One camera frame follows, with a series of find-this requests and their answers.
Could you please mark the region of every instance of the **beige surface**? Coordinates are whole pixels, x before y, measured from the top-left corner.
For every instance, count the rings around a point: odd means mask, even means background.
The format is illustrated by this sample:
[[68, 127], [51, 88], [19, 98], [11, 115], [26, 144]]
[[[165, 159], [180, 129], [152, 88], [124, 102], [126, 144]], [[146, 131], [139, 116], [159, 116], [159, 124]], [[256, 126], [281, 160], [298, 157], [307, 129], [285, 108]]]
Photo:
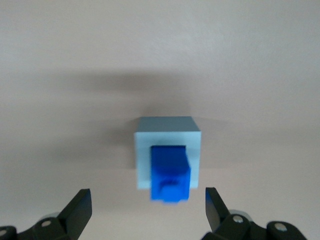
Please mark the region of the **beige surface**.
[[[91, 188], [80, 239], [198, 240], [204, 189], [320, 236], [319, 1], [1, 1], [0, 226]], [[135, 186], [141, 116], [193, 116], [199, 189]]]

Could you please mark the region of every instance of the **light blue block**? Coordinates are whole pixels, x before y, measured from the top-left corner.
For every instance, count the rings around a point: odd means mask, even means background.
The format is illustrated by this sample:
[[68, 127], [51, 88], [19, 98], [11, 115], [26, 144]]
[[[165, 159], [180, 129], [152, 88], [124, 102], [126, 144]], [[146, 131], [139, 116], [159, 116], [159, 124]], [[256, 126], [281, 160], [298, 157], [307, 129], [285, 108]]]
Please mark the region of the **light blue block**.
[[138, 189], [151, 187], [152, 146], [185, 146], [191, 168], [190, 188], [198, 187], [201, 131], [192, 117], [141, 117], [134, 142]]

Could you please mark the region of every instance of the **blue cube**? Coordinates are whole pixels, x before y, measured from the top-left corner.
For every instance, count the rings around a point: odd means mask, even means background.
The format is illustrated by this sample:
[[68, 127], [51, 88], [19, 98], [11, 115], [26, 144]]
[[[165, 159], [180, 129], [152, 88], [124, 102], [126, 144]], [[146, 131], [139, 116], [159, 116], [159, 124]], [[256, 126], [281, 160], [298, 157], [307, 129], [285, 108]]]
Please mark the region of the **blue cube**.
[[151, 200], [188, 200], [190, 170], [186, 146], [152, 146]]
[[191, 116], [141, 117], [134, 133], [134, 145], [138, 189], [150, 189], [152, 185], [152, 146], [185, 146], [191, 168], [190, 188], [198, 187], [201, 131]]

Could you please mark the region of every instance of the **stacked blocks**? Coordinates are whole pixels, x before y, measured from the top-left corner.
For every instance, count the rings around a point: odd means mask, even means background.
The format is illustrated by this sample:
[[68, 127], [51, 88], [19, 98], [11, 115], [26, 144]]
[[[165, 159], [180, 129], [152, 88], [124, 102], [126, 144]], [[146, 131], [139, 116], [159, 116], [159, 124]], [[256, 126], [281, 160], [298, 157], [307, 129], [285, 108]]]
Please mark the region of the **stacked blocks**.
[[[185, 160], [190, 168], [189, 187], [198, 187], [201, 131], [192, 117], [141, 117], [134, 134], [134, 142], [138, 189], [152, 188], [152, 146], [184, 147]], [[177, 154], [181, 156], [181, 149], [177, 149], [177, 151]], [[162, 191], [172, 192], [175, 189], [177, 188], [167, 185], [162, 188]]]

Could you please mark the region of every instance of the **screw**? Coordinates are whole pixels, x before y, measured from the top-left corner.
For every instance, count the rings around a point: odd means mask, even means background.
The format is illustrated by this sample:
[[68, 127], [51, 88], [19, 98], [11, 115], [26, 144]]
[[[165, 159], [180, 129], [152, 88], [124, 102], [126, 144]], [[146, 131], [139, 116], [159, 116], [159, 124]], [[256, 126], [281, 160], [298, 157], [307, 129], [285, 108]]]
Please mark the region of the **screw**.
[[233, 216], [233, 221], [235, 221], [238, 224], [242, 224], [244, 222], [243, 218], [238, 215]]
[[50, 224], [51, 224], [51, 221], [48, 220], [48, 221], [44, 221], [43, 223], [41, 223], [41, 226], [42, 226], [42, 227], [47, 227], [47, 226], [49, 226]]
[[7, 233], [7, 230], [0, 230], [0, 237], [6, 235]]
[[287, 231], [287, 228], [284, 224], [280, 223], [280, 222], [277, 222], [275, 225], [275, 228], [281, 232], [285, 232]]

